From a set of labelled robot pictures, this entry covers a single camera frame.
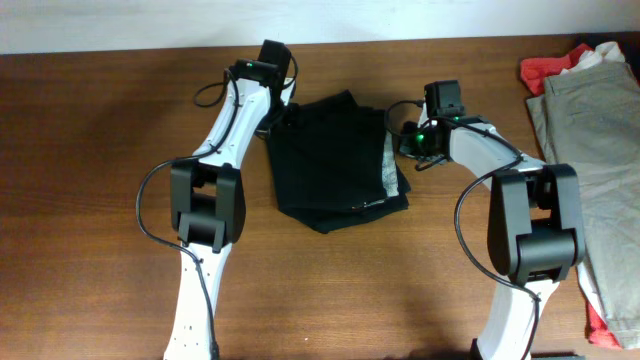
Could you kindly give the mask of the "black shorts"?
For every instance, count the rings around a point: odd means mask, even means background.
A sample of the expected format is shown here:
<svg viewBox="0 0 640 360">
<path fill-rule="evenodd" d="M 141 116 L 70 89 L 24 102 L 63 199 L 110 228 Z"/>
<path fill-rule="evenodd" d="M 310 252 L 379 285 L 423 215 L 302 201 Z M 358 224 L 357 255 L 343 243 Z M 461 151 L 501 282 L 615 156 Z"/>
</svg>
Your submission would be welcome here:
<svg viewBox="0 0 640 360">
<path fill-rule="evenodd" d="M 300 105 L 266 140 L 280 212 L 314 231 L 378 220 L 409 207 L 384 112 L 345 90 Z"/>
</svg>

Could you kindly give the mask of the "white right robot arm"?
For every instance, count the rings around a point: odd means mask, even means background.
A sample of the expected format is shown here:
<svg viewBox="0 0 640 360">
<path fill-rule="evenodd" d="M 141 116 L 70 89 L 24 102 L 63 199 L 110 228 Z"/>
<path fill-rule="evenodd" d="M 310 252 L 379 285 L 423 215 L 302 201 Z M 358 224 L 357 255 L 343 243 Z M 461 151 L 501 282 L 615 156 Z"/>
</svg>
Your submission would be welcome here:
<svg viewBox="0 0 640 360">
<path fill-rule="evenodd" d="M 495 281 L 489 317 L 469 351 L 472 359 L 529 359 L 543 310 L 586 254 L 578 176 L 568 164 L 549 165 L 504 139 L 482 116 L 469 116 L 457 81 L 425 85 L 417 122 L 403 125 L 402 155 L 424 171 L 443 163 L 468 169 L 473 180 L 454 208 L 454 229 L 470 262 Z M 484 185 L 490 192 L 484 267 L 462 232 L 462 205 Z"/>
</svg>

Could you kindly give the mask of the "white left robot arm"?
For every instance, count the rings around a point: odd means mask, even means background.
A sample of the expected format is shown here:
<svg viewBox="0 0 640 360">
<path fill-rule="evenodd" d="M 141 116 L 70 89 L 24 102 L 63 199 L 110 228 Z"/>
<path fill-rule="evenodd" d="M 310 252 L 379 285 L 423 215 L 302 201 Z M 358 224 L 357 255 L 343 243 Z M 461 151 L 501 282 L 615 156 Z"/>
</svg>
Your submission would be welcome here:
<svg viewBox="0 0 640 360">
<path fill-rule="evenodd" d="M 265 136 L 295 91 L 289 48 L 266 40 L 254 60 L 225 71 L 222 107 L 191 159 L 170 170 L 171 221 L 181 277 L 167 359 L 217 359 L 214 316 L 225 263 L 243 231 L 241 166 L 252 138 Z"/>
</svg>

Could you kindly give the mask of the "red cloth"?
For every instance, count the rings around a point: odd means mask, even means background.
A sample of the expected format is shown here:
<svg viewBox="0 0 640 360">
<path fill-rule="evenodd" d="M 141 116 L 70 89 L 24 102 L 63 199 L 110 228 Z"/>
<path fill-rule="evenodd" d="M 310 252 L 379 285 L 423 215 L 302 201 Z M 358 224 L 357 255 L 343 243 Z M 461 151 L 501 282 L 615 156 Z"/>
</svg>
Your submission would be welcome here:
<svg viewBox="0 0 640 360">
<path fill-rule="evenodd" d="M 534 57 L 520 62 L 520 79 L 534 96 L 544 93 L 544 80 L 559 75 L 579 63 L 580 57 L 592 48 L 580 44 L 562 57 Z"/>
</svg>

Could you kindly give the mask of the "khaki grey trousers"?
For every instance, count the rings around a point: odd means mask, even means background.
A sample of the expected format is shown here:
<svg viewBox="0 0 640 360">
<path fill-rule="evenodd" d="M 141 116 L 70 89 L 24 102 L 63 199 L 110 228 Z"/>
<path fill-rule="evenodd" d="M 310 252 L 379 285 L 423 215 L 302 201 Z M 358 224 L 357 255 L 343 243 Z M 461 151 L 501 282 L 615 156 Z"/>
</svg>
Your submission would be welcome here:
<svg viewBox="0 0 640 360">
<path fill-rule="evenodd" d="M 551 76 L 526 101 L 549 164 L 572 166 L 585 231 L 585 277 L 625 350 L 639 346 L 639 84 L 626 63 Z"/>
</svg>

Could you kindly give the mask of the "white cloth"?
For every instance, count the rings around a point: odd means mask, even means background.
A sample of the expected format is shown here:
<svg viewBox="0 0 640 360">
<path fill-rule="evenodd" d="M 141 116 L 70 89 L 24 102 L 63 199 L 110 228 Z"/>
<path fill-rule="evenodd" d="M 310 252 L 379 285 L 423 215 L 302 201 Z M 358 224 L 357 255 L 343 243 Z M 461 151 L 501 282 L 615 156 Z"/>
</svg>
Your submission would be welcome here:
<svg viewBox="0 0 640 360">
<path fill-rule="evenodd" d="M 580 44 L 569 54 L 570 67 L 563 68 L 561 75 L 577 73 L 605 63 L 624 63 L 626 57 L 615 41 L 608 41 L 591 48 Z"/>
</svg>

